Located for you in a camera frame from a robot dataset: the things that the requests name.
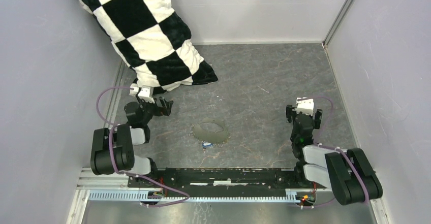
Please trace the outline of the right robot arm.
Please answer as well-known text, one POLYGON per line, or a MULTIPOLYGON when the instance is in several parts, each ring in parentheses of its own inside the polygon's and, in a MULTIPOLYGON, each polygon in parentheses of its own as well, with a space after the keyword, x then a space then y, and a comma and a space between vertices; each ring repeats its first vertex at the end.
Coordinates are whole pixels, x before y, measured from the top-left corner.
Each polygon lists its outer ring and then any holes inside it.
POLYGON ((314 130, 321 127, 323 111, 302 102, 286 106, 292 124, 292 152, 299 160, 293 174, 299 187, 312 182, 332 191, 341 205, 367 202, 383 196, 383 187, 364 151, 316 143, 314 130))

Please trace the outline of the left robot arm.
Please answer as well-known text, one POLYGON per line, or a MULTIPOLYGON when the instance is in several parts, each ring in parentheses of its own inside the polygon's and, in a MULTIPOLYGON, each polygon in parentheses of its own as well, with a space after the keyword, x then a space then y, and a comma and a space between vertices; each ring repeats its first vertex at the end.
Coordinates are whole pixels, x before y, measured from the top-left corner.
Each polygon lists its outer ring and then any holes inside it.
POLYGON ((160 174, 154 170, 152 159, 136 156, 134 146, 149 143, 150 128, 148 123, 154 116, 169 116, 173 101, 163 97, 149 103, 142 99, 130 102, 124 106, 127 122, 119 125, 112 137, 110 129, 102 128, 94 131, 90 155, 90 168, 95 175, 110 175, 115 172, 111 162, 109 145, 112 145, 113 159, 119 171, 129 171, 138 168, 140 180, 147 187, 159 183, 160 174))

